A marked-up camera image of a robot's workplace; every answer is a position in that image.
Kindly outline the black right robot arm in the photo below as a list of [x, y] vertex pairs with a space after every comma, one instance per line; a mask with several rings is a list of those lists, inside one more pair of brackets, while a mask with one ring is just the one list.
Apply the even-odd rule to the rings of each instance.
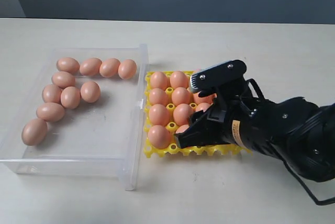
[[281, 103], [264, 98], [253, 79], [215, 88], [206, 111], [175, 135], [179, 148], [235, 144], [281, 160], [315, 182], [334, 178], [334, 106], [319, 107], [302, 97]]

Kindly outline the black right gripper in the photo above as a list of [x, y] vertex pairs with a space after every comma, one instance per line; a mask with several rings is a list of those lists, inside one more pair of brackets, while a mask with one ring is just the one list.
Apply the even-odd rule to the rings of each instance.
[[259, 132], [253, 120], [262, 105], [262, 92], [254, 79], [243, 77], [216, 89], [217, 97], [206, 110], [194, 112], [190, 125], [174, 138], [179, 148], [236, 144], [252, 146], [252, 134]]

